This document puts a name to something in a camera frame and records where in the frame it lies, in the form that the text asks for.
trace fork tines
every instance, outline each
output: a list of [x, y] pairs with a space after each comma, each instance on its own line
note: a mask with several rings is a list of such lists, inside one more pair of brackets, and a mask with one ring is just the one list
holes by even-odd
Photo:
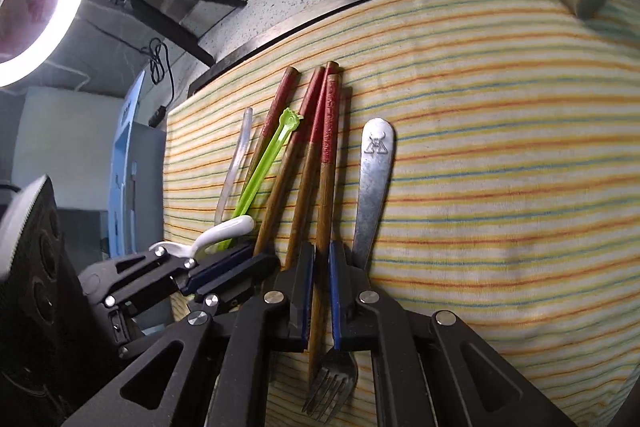
[[333, 408], [330, 410], [327, 419], [324, 420], [326, 424], [347, 401], [354, 386], [355, 380], [348, 375], [321, 367], [309, 389], [302, 412], [305, 412], [311, 418], [315, 417], [319, 421], [335, 399]]

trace red-tipped chopstick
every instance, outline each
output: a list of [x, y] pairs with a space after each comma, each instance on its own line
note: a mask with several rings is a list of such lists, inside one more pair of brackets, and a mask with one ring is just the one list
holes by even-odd
[[326, 315], [327, 265], [329, 242], [331, 241], [334, 215], [335, 157], [338, 141], [338, 102], [340, 100], [340, 76], [328, 74], [324, 102], [324, 125], [322, 131], [322, 153], [320, 162], [320, 187], [318, 227], [316, 229], [316, 265], [311, 327], [309, 333], [309, 382], [318, 371], [320, 358], [324, 355], [322, 340]]
[[[338, 64], [329, 62], [325, 67], [326, 72], [337, 73]], [[306, 214], [309, 210], [309, 199], [311, 190], [314, 187], [316, 172], [318, 171], [318, 160], [320, 158], [320, 147], [322, 144], [322, 128], [324, 125], [324, 99], [326, 93], [326, 80], [322, 80], [322, 90], [318, 98], [318, 107], [314, 116], [314, 123], [311, 127], [309, 142], [306, 146], [305, 162], [302, 166], [302, 177], [300, 179], [300, 188], [298, 189], [298, 197], [296, 198], [296, 207], [293, 210], [293, 221], [291, 223], [291, 233], [289, 235], [289, 244], [287, 245], [287, 255], [284, 259], [283, 270], [288, 270], [296, 262], [298, 249], [300, 248], [300, 237], [305, 228]]]
[[262, 129], [260, 130], [258, 143], [255, 145], [254, 155], [251, 157], [249, 170], [246, 172], [246, 177], [244, 178], [242, 192], [244, 192], [244, 189], [249, 183], [249, 180], [251, 179], [255, 168], [258, 166], [258, 163], [260, 163], [260, 158], [262, 158], [265, 149], [267, 149], [267, 147], [269, 146], [269, 142], [273, 137], [273, 133], [275, 133], [276, 129], [278, 128], [278, 118], [280, 118], [280, 115], [287, 105], [287, 100], [289, 99], [291, 88], [293, 87], [293, 83], [296, 81], [297, 77], [298, 70], [296, 68], [288, 66], [287, 69], [284, 70], [282, 80], [280, 81], [280, 85], [278, 86], [278, 90], [276, 91], [276, 96], [273, 98], [273, 102], [271, 102], [269, 112], [264, 118], [264, 124], [262, 124]]
[[283, 198], [283, 187], [285, 181], [292, 175], [292, 167], [295, 165], [298, 157], [298, 152], [304, 143], [304, 139], [308, 137], [309, 127], [311, 126], [311, 119], [318, 108], [318, 95], [322, 87], [322, 81], [324, 79], [324, 68], [316, 68], [314, 74], [309, 81], [309, 85], [306, 88], [305, 98], [300, 105], [299, 115], [303, 120], [300, 122], [300, 126], [291, 135], [287, 149], [282, 156], [282, 163], [280, 164], [280, 171], [276, 177], [276, 181], [271, 187], [271, 194], [267, 201], [267, 210], [264, 214], [264, 219], [260, 225], [260, 231], [258, 232], [258, 238], [255, 240], [254, 255], [258, 255], [261, 251], [264, 251], [267, 243], [269, 242], [273, 233], [274, 224], [278, 217], [278, 210], [280, 208], [280, 202]]

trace green plastic tongs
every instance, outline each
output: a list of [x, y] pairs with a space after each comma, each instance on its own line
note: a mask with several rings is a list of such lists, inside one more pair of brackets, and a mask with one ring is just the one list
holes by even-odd
[[[282, 114], [280, 115], [280, 123], [276, 132], [273, 134], [273, 138], [269, 142], [267, 149], [264, 151], [262, 158], [260, 158], [260, 162], [258, 166], [255, 168], [254, 174], [249, 179], [249, 183], [247, 184], [244, 192], [241, 194], [240, 199], [238, 200], [238, 205], [234, 210], [234, 217], [244, 216], [246, 212], [249, 210], [251, 203], [254, 201], [255, 195], [258, 193], [258, 188], [262, 185], [267, 172], [271, 169], [273, 162], [278, 156], [280, 149], [284, 146], [289, 139], [289, 136], [293, 131], [295, 131], [300, 125], [300, 120], [302, 117], [287, 107]], [[231, 244], [231, 240], [223, 241], [218, 246], [218, 251], [227, 248]]]

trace black cable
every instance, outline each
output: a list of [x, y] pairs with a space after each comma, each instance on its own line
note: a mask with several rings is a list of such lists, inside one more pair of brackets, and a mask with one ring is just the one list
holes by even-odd
[[[125, 45], [127, 48], [130, 48], [134, 51], [137, 51], [141, 55], [146, 55], [149, 57], [149, 73], [151, 74], [151, 82], [153, 82], [154, 86], [157, 86], [162, 82], [166, 72], [169, 72], [169, 79], [171, 80], [171, 100], [167, 105], [170, 105], [174, 101], [175, 98], [175, 84], [174, 84], [174, 73], [171, 70], [171, 63], [169, 62], [169, 49], [166, 47], [166, 44], [162, 42], [158, 37], [154, 37], [149, 41], [149, 45], [144, 48], [137, 48], [130, 42], [127, 42], [124, 39], [121, 39], [119, 36], [109, 33], [106, 30], [103, 30], [95, 23], [92, 23], [90, 20], [81, 18], [84, 22], [86, 22], [89, 26], [94, 28], [96, 31], [99, 31], [103, 35], [114, 39], [115, 41], [120, 42]], [[160, 56], [161, 49], [164, 48], [164, 61], [166, 63], [166, 69], [162, 64], [162, 58]]]
[[12, 184], [10, 182], [1, 181], [0, 182], [0, 190], [12, 190], [17, 194], [22, 189], [20, 187], [18, 187], [17, 185], [14, 185], [14, 184]]
[[103, 35], [106, 35], [107, 37], [114, 39], [116, 41], [118, 41], [120, 44], [124, 44], [127, 48], [131, 48], [134, 51], [137, 51], [139, 54], [141, 55], [148, 55], [148, 53], [146, 53], [146, 51], [140, 48], [135, 47], [133, 44], [131, 44], [130, 42], [127, 42], [124, 39], [121, 39], [119, 36], [114, 35], [113, 33], [109, 33], [106, 30], [103, 30], [102, 28], [100, 28], [100, 26], [98, 26], [97, 24], [92, 23], [89, 19], [85, 19], [85, 18], [81, 18], [84, 22], [86, 22], [89, 26], [91, 26], [92, 28], [94, 28], [96, 31], [99, 31], [100, 33], [102, 33]]
[[[164, 48], [164, 62], [166, 64], [166, 70], [162, 64], [162, 58], [160, 57], [160, 51]], [[171, 70], [171, 63], [169, 62], [169, 49], [166, 44], [162, 42], [158, 37], [154, 37], [149, 41], [149, 46], [142, 48], [142, 52], [149, 57], [149, 73], [151, 74], [151, 82], [154, 86], [157, 86], [164, 79], [165, 74], [169, 73], [169, 79], [171, 80], [171, 100], [167, 103], [170, 105], [175, 98], [175, 84], [174, 73]]]

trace white wall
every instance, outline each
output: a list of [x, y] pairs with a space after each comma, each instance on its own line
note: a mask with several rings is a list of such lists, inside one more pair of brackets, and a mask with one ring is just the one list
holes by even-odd
[[123, 100], [52, 87], [27, 91], [15, 143], [12, 182], [42, 174], [59, 208], [106, 210], [111, 149]]

